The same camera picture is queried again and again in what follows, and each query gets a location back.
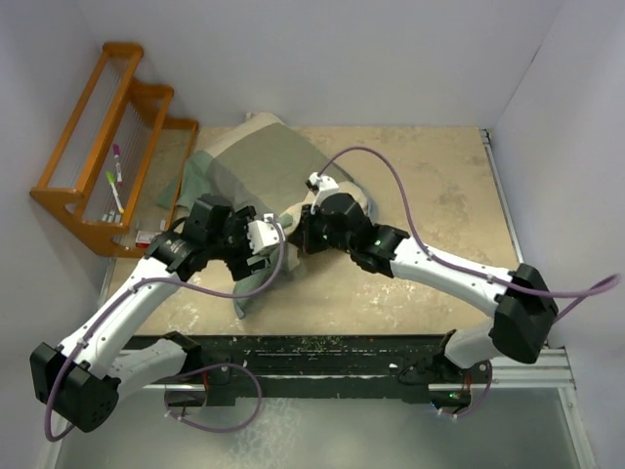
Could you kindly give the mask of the cream pillow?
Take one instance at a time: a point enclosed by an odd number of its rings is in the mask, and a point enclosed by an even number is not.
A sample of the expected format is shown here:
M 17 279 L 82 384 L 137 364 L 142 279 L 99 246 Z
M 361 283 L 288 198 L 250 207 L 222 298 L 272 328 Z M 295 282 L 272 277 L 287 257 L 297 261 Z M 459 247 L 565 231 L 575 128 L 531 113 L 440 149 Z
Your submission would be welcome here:
M 354 198 L 369 218 L 376 218 L 377 206 L 372 196 L 364 188 L 353 181 L 342 181 L 338 186 L 340 192 L 348 193 Z

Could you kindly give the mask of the green grey patchwork pillowcase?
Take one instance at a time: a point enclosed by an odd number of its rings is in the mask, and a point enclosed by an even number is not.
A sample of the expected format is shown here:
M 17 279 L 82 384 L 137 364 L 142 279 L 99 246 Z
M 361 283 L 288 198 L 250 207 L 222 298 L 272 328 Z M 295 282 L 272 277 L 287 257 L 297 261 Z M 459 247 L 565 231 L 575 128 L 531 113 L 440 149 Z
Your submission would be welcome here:
M 184 166 L 182 185 L 178 195 L 180 176 L 168 178 L 157 197 L 158 205 L 170 208 L 172 202 L 190 210 L 193 202 L 204 193 L 226 198 L 235 210 L 253 206 L 258 215 L 273 213 L 286 234 L 295 231 L 301 208 L 311 203 L 312 195 L 306 180 L 312 172 L 321 169 L 328 157 L 296 130 L 288 127 L 271 113 L 261 112 L 226 132 L 208 147 L 197 149 Z M 338 184 L 342 181 L 358 183 L 352 175 L 336 163 L 323 173 Z M 269 266 L 237 281 L 232 293 L 246 293 L 260 287 L 271 275 L 278 258 L 278 247 L 270 256 Z M 349 257 L 336 249 L 308 256 L 289 244 L 286 248 L 280 274 L 272 283 L 282 286 L 287 281 L 304 277 L 308 261 L 328 261 Z

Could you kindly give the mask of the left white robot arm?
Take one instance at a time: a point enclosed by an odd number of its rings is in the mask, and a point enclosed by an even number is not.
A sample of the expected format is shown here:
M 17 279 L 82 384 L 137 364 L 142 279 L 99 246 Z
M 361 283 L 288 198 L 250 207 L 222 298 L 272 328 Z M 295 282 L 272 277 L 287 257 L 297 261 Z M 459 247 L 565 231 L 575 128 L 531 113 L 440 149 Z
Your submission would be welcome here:
M 117 404 L 145 385 L 162 379 L 189 383 L 213 370 L 201 346 L 179 332 L 127 356 L 120 353 L 139 326 L 209 262 L 224 262 L 233 279 L 250 276 L 266 264 L 286 238 L 272 214 L 257 218 L 251 206 L 234 210 L 223 198 L 201 196 L 188 216 L 155 236 L 122 286 L 76 331 L 57 346 L 42 343 L 29 358 L 34 392 L 44 404 L 48 441 L 53 417 L 69 430 L 100 427 Z

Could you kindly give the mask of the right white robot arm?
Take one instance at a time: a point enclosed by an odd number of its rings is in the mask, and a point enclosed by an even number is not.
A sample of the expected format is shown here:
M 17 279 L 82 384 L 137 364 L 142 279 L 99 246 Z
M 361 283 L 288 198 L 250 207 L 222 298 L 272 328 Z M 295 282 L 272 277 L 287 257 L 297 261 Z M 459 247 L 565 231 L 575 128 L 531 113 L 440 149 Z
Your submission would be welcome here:
M 521 264 L 498 284 L 495 268 L 422 247 L 409 233 L 372 222 L 348 193 L 335 193 L 318 206 L 304 204 L 288 239 L 306 254 L 345 252 L 370 274 L 425 284 L 484 313 L 486 321 L 447 332 L 434 355 L 418 364 L 434 379 L 456 382 L 474 365 L 497 357 L 536 363 L 558 313 L 535 268 Z

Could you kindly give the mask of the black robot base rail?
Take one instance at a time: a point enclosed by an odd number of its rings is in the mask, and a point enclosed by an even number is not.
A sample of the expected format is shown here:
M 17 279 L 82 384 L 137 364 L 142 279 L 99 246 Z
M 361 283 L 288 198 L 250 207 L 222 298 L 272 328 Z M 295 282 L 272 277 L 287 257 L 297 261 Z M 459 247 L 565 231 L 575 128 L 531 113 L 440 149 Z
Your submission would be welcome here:
M 166 377 L 171 391 L 232 405 L 238 398 L 390 399 L 407 404 L 467 405 L 474 385 L 487 383 L 487 362 L 452 381 L 418 369 L 439 335 L 193 335 L 204 375 Z

